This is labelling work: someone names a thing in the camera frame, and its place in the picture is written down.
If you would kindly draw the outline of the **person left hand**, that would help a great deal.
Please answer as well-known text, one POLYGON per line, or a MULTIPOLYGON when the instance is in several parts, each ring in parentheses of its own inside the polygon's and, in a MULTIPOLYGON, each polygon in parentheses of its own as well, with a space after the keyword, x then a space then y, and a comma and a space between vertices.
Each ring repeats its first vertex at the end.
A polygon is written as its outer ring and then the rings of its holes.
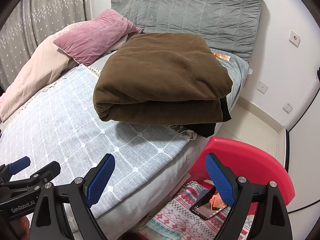
POLYGON ((30 233, 30 222, 29 219, 24 216, 21 217, 18 220, 15 220, 16 227, 15 231, 18 235, 18 239, 20 240, 28 240, 29 239, 29 233, 30 233))

